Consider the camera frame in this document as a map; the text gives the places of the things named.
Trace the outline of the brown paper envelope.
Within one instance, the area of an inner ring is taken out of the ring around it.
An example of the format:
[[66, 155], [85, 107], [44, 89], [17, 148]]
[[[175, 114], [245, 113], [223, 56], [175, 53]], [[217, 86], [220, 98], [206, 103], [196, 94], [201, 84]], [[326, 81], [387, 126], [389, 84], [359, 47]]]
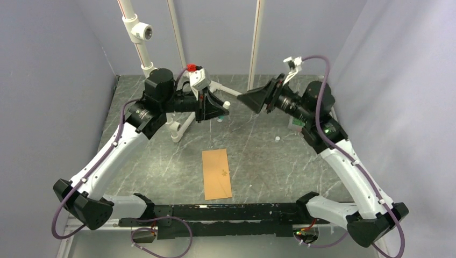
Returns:
[[205, 200], [232, 198], [226, 149], [203, 151], [202, 165]]

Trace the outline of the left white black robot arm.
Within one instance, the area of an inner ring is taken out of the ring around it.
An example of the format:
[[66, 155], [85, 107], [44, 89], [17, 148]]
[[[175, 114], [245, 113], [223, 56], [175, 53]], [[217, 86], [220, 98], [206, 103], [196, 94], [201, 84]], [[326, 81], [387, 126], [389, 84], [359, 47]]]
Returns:
[[144, 195], [109, 196], [106, 189], [131, 154], [165, 125], [168, 114], [192, 112], [197, 122], [229, 114], [223, 101], [210, 90], [206, 70], [189, 66], [187, 72], [188, 92], [178, 88], [179, 81], [169, 69], [150, 72], [142, 96], [122, 107], [111, 139], [79, 173], [55, 182], [53, 191], [60, 210], [68, 211], [90, 230], [115, 218], [133, 218], [142, 226], [154, 220], [154, 204]]

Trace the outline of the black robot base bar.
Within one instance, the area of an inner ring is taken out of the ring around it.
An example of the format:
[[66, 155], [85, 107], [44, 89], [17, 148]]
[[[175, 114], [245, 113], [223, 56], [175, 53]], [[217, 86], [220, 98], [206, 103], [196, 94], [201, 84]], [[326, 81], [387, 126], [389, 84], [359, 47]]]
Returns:
[[191, 229], [195, 237], [273, 235], [291, 237], [293, 231], [315, 221], [305, 209], [305, 202], [316, 197], [309, 192], [294, 203], [256, 204], [174, 204], [148, 202], [145, 215], [138, 219], [121, 218], [121, 227], [152, 226], [158, 229], [158, 239], [187, 237]]

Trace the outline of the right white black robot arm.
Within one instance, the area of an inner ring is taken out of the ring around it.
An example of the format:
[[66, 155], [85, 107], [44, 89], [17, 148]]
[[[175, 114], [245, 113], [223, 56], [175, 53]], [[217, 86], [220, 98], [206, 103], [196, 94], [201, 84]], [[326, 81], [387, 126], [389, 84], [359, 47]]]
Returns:
[[408, 215], [407, 206], [381, 191], [357, 159], [348, 135], [330, 114], [335, 98], [327, 83], [312, 81], [298, 94], [280, 74], [237, 100], [255, 113], [280, 109], [303, 122], [303, 138], [332, 167], [353, 198], [351, 203], [338, 203], [310, 192], [296, 202], [299, 221], [323, 219], [347, 230], [358, 245], [370, 247]]

